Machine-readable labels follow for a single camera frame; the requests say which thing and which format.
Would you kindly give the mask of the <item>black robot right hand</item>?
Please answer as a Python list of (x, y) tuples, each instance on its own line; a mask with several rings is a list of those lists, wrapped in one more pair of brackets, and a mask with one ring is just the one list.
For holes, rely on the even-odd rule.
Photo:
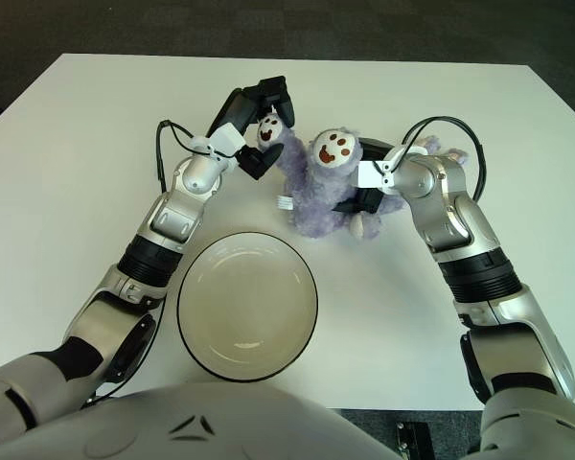
[[(390, 144), (372, 138), (359, 137), (358, 141), (363, 149), (363, 161), (381, 161), (393, 148)], [(383, 197), (384, 193), (381, 191), (356, 188), (350, 197), (336, 204), (333, 209), (344, 214), (362, 211), (375, 214)]]

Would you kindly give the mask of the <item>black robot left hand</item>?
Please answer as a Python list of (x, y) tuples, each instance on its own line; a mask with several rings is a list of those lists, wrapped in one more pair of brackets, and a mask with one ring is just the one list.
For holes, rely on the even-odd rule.
[[(261, 121), (271, 108), (276, 110), (285, 126), (294, 126), (294, 110), (284, 76), (263, 79), (254, 86), (234, 89), (207, 134), (211, 135), (218, 127), (231, 123), (244, 135), (248, 126)], [(280, 153), (278, 148), (271, 148), (271, 153), (261, 153), (246, 147), (236, 154), (236, 159), (248, 175), (258, 180), (279, 158)]]

